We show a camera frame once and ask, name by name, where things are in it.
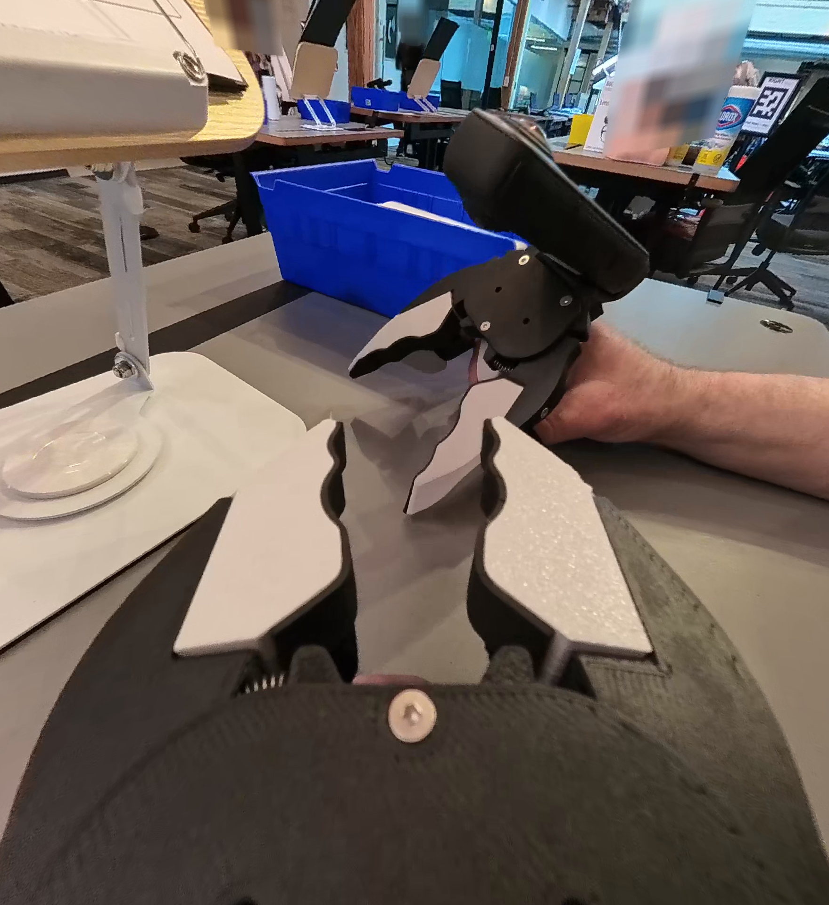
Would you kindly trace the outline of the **person's right hand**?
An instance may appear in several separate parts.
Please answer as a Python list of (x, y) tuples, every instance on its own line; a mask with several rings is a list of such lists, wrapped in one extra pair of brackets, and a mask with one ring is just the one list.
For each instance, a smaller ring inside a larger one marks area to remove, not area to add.
[(573, 440), (669, 444), (687, 413), (687, 372), (595, 323), (561, 400), (534, 427), (548, 447)]

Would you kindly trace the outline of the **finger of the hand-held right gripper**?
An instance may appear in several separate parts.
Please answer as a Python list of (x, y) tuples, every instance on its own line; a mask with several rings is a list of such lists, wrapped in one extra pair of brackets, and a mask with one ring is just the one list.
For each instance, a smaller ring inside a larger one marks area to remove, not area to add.
[(452, 293), (442, 293), (389, 320), (355, 355), (348, 374), (361, 378), (417, 352), (448, 362), (472, 346), (454, 311)]
[(507, 378), (481, 381), (465, 392), (451, 431), (413, 479), (405, 514), (430, 509), (470, 475), (480, 461), (485, 421), (508, 414), (522, 392), (521, 385)]

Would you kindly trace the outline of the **small blue plastic bin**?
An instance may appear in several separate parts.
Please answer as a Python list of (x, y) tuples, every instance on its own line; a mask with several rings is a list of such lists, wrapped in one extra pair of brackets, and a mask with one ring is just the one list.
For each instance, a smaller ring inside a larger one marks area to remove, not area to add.
[(347, 101), (311, 96), (299, 99), (296, 107), (302, 121), (313, 128), (343, 128), (351, 121), (351, 105)]
[(430, 114), (439, 110), (441, 95), (409, 98), (406, 93), (387, 89), (353, 86), (350, 88), (352, 107), (379, 112), (413, 112)]

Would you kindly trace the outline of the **white wipes canister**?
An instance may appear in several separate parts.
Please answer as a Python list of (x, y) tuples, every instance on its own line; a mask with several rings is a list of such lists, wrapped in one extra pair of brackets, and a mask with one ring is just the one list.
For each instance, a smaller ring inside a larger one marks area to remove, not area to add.
[(758, 86), (733, 85), (730, 88), (717, 121), (712, 149), (728, 152), (759, 96)]

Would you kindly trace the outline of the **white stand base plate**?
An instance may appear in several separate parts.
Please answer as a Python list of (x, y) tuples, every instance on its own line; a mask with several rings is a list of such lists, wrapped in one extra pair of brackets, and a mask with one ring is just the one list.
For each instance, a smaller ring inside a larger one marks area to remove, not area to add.
[[(306, 432), (302, 419), (205, 356), (151, 357), (154, 389), (110, 373), (0, 410), (0, 652), (144, 558)], [(7, 457), (130, 396), (137, 450), (116, 475), (55, 500), (2, 481)]]

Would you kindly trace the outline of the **white bottle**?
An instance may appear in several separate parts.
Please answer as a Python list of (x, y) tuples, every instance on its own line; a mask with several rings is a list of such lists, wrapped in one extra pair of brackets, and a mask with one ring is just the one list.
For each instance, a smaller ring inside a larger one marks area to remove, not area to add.
[(428, 220), (432, 222), (440, 222), (442, 224), (452, 225), (455, 228), (463, 228), (466, 230), (477, 230), (478, 228), (474, 226), (472, 223), (462, 222), (451, 217), (443, 216), (441, 214), (436, 214), (431, 211), (423, 210), (416, 206), (410, 206), (402, 202), (398, 201), (386, 201), (381, 202), (379, 207), (396, 211), (401, 214), (405, 214), (411, 217), (417, 217), (423, 220)]

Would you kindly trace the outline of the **clear round stand foot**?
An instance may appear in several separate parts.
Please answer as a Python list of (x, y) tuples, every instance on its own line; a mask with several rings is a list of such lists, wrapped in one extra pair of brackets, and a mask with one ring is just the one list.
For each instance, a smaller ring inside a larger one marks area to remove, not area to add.
[(163, 449), (140, 416), (83, 418), (0, 447), (0, 518), (73, 517), (123, 496), (149, 475)]

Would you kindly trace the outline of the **printed tag sign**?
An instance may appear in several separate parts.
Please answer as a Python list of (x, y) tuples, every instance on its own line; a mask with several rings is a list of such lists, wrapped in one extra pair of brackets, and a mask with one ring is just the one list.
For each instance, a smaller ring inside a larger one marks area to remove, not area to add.
[(760, 93), (754, 99), (739, 134), (757, 138), (772, 134), (793, 105), (804, 79), (804, 74), (762, 74)]

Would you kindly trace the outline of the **black office chair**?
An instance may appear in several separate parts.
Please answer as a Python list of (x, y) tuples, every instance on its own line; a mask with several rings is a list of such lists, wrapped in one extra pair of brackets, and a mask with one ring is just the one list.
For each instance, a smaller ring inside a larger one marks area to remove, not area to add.
[(239, 222), (244, 224), (248, 236), (269, 231), (262, 202), (257, 197), (251, 197), (250, 170), (246, 163), (240, 161), (239, 153), (187, 156), (182, 158), (182, 162), (204, 170), (207, 175), (213, 175), (221, 183), (227, 178), (232, 178), (235, 182), (234, 198), (193, 215), (187, 224), (190, 232), (199, 233), (200, 222), (217, 215), (222, 215), (228, 220), (223, 244), (234, 240), (234, 230)]
[(740, 278), (736, 267), (748, 240), (789, 176), (829, 134), (829, 79), (819, 79), (739, 168), (736, 189), (703, 199), (693, 222), (668, 218), (651, 233), (650, 275), (687, 280), (714, 276), (715, 290)]

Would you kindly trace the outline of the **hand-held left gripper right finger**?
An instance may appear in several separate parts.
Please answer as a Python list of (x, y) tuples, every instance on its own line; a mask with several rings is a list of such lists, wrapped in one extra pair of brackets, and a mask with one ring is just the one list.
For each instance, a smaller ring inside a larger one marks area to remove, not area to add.
[(591, 486), (501, 417), (485, 422), (467, 616), (489, 657), (519, 646), (557, 685), (580, 654), (640, 662), (654, 646)]

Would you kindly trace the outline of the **wooden top desk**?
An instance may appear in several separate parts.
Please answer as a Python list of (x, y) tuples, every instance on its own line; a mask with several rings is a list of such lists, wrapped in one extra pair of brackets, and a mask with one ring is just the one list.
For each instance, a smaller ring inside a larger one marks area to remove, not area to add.
[(403, 130), (362, 123), (326, 128), (306, 119), (282, 117), (264, 124), (240, 154), (252, 172), (376, 159), (385, 158), (390, 141), (403, 136)]
[(689, 166), (670, 167), (633, 161), (615, 160), (579, 147), (552, 148), (553, 159), (567, 171), (579, 173), (589, 180), (590, 175), (631, 178), (667, 187), (698, 188), (717, 194), (734, 193), (740, 180), (725, 167), (717, 174), (698, 174)]

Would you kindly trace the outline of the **wooden display board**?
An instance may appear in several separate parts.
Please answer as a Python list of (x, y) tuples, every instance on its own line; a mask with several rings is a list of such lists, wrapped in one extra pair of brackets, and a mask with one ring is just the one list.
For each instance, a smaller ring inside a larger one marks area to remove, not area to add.
[(136, 135), (0, 137), (0, 175), (231, 153), (250, 147), (262, 129), (264, 101), (254, 86), (253, 71), (244, 54), (234, 50), (227, 54), (248, 86), (241, 94), (210, 92), (203, 129)]

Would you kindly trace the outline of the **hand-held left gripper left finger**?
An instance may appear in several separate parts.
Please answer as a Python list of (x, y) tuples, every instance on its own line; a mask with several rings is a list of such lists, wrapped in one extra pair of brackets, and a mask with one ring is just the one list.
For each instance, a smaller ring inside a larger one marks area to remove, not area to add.
[(296, 650), (358, 670), (356, 580), (345, 508), (343, 424), (322, 421), (240, 485), (194, 590), (173, 652), (255, 652), (268, 673)]

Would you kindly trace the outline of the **white stand post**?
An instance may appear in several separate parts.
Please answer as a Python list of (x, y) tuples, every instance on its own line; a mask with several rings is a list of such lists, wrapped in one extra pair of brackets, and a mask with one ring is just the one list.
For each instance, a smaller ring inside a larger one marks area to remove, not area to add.
[(113, 372), (150, 391), (147, 293), (140, 238), (144, 199), (130, 162), (92, 165), (99, 195), (111, 293), (116, 315)]

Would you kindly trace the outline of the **printed paper sheet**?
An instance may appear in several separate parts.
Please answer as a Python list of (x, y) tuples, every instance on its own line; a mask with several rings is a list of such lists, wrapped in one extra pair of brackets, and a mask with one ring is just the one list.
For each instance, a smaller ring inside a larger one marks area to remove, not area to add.
[(0, 1), (0, 139), (195, 132), (246, 88), (188, 2)]

